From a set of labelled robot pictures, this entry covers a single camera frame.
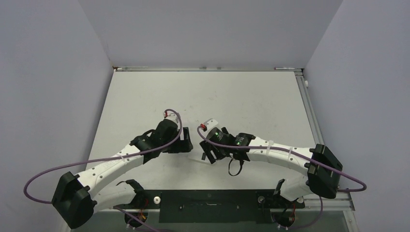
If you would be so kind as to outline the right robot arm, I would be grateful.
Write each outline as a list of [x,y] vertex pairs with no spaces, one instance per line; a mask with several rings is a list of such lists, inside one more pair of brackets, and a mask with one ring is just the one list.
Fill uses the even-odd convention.
[[205,155],[211,163],[229,158],[239,162],[266,162],[297,172],[295,177],[278,181],[273,194],[274,203],[287,206],[306,195],[316,194],[334,199],[343,166],[328,147],[317,144],[313,148],[277,144],[248,133],[236,136],[225,128],[200,125],[197,132]]

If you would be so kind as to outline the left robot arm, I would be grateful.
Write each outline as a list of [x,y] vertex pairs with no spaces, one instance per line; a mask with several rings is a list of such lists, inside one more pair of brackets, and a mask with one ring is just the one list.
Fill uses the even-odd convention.
[[51,203],[71,229],[79,228],[95,213],[113,206],[145,207],[149,199],[136,180],[120,181],[113,187],[109,184],[160,153],[188,153],[192,149],[189,128],[179,128],[176,119],[164,119],[155,129],[131,140],[110,160],[77,174],[63,174]]

